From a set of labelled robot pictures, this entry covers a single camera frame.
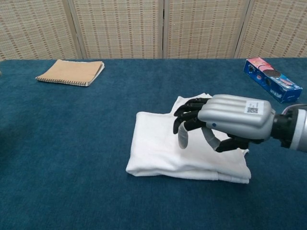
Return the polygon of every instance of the blue box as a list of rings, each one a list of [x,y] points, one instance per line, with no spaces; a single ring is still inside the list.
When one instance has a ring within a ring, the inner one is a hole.
[[[295,102],[303,90],[260,57],[246,59],[244,72],[280,103]]]

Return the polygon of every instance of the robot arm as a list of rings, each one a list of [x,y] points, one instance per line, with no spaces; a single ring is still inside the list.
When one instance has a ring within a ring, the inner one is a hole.
[[[174,134],[179,145],[188,145],[188,131],[201,128],[206,141],[217,152],[247,149],[250,142],[259,144],[270,137],[282,142],[282,147],[307,151],[307,108],[292,107],[277,115],[268,101],[233,95],[191,99],[174,113]],[[212,129],[230,138],[220,141]]]

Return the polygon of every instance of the spiral notebook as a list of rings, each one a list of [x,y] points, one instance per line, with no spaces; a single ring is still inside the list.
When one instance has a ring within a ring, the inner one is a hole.
[[[68,85],[89,86],[105,68],[102,61],[79,62],[57,60],[38,81]]]

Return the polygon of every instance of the folded white cloth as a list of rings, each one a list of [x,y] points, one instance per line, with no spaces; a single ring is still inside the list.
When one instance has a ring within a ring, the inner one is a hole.
[[[201,94],[196,97],[211,96]],[[189,99],[178,97],[169,114],[137,113],[126,172],[134,176],[166,175],[248,184],[251,174],[244,158],[248,150],[215,152],[201,129],[189,131],[187,148],[179,147],[178,137],[173,134],[173,114]],[[225,133],[213,132],[220,140],[229,138]]]

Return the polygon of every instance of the blue carpet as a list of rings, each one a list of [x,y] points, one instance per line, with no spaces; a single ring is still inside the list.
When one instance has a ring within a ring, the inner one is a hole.
[[[307,58],[266,59],[307,103]],[[37,82],[54,60],[0,63],[0,229],[306,229],[307,154],[251,144],[249,184],[125,172],[139,111],[181,95],[228,93],[279,104],[243,59],[104,60],[88,88]]]

